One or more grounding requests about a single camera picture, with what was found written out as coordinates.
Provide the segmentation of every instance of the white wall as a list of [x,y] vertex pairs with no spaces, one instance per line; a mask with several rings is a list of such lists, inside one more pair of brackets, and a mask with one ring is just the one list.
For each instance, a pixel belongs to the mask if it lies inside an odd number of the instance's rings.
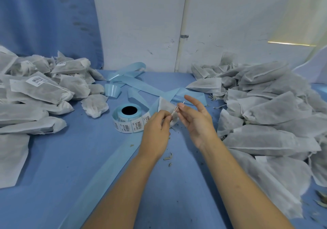
[[185,0],[95,0],[104,69],[141,61],[173,72]]
[[287,60],[304,62],[310,47],[267,43],[288,0],[189,0],[180,72],[191,63],[213,65],[223,51],[239,54],[240,62]]

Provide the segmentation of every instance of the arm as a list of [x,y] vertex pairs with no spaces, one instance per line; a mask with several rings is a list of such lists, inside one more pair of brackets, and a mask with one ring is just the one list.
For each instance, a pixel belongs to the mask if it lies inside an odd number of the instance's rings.
[[170,113],[164,110],[150,118],[145,125],[137,156],[113,189],[100,201],[83,229],[133,228],[145,184],[166,150],[170,119]]
[[195,146],[199,148],[223,199],[235,229],[294,228],[282,212],[243,171],[235,158],[217,136],[212,118],[195,98],[185,96],[198,111],[178,104],[178,116],[188,128]]

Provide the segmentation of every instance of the transparent yellow plastic sheet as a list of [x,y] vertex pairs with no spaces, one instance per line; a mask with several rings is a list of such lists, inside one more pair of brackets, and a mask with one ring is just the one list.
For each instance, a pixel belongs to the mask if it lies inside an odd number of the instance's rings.
[[311,57],[327,45],[327,0],[289,0],[269,42],[313,46]]

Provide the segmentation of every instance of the forearm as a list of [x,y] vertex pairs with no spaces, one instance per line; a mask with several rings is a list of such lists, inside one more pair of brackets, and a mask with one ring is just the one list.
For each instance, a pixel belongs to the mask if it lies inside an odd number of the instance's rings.
[[83,229],[132,229],[141,196],[155,160],[135,157],[113,189],[104,197]]
[[243,171],[224,144],[215,138],[202,149],[235,229],[293,228],[289,220]]

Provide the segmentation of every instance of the blue table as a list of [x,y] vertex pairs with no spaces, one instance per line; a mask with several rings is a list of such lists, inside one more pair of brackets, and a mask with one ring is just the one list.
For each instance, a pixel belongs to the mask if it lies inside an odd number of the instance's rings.
[[[162,91],[186,87],[194,81],[192,75],[184,73],[147,72],[141,78]],[[327,99],[326,86],[313,87]],[[127,85],[122,87],[118,99],[108,99],[109,110],[101,117],[87,116],[80,102],[73,102],[75,111],[61,116],[68,127],[55,134],[31,137],[29,155],[17,185],[0,189],[1,229],[56,229],[60,225],[89,180],[127,137],[114,129],[111,119],[114,108],[128,102],[127,89]],[[149,104],[157,99],[144,92],[141,95]],[[213,107],[223,101],[207,100],[207,109],[217,127],[220,110]],[[163,156],[173,153],[173,158],[161,159],[154,167],[135,228],[232,228],[205,161],[186,128],[179,122],[174,129],[170,130],[171,138]],[[305,219],[292,220],[296,228],[318,229],[327,225],[327,210],[313,201],[318,199],[316,189],[326,191],[312,182],[302,197]]]

